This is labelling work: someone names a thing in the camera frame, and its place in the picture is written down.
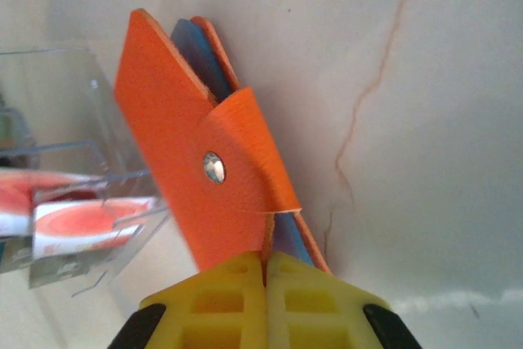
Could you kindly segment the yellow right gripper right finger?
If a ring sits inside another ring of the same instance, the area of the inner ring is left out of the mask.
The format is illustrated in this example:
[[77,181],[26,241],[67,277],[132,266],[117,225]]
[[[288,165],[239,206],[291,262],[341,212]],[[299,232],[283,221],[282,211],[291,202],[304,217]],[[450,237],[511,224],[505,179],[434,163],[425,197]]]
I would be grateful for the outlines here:
[[269,348],[420,348],[380,297],[285,253],[266,270]]

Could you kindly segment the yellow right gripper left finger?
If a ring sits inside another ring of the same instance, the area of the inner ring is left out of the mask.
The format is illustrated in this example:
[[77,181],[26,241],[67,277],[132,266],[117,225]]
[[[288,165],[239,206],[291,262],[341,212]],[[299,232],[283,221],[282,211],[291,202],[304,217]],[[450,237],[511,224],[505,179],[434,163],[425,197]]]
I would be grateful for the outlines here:
[[110,348],[266,348],[259,253],[237,255],[140,302]]

